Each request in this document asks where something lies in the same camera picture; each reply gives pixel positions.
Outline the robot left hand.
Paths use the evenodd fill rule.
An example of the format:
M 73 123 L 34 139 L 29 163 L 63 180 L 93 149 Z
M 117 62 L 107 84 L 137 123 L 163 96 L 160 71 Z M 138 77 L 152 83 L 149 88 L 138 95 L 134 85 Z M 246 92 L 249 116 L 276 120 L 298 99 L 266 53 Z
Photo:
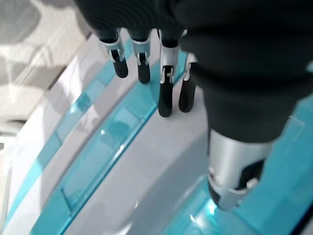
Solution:
M 241 203 L 260 181 L 265 159 L 297 103 L 313 91 L 313 3 L 310 0 L 77 0 L 105 44 L 120 77 L 127 75 L 118 42 L 128 30 L 139 63 L 149 33 L 161 40 L 158 111 L 172 112 L 178 51 L 186 65 L 180 108 L 203 91 L 209 127 L 208 188 L 218 208 Z

